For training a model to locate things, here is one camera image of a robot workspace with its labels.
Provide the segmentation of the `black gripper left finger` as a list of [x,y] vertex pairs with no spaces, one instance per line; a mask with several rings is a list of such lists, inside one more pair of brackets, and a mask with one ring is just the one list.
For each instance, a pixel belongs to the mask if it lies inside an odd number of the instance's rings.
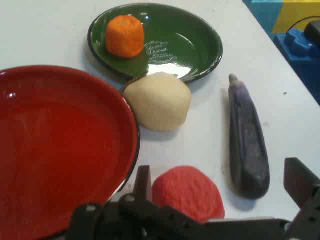
[[138,168],[132,193],[101,205],[86,203],[73,212],[69,240],[204,240],[202,224],[152,202],[151,170]]

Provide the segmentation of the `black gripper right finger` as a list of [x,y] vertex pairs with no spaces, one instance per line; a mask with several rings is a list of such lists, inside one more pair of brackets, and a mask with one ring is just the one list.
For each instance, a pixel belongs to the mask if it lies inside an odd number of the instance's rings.
[[300,208],[286,229],[286,240],[320,238],[320,179],[298,158],[286,158],[284,188]]

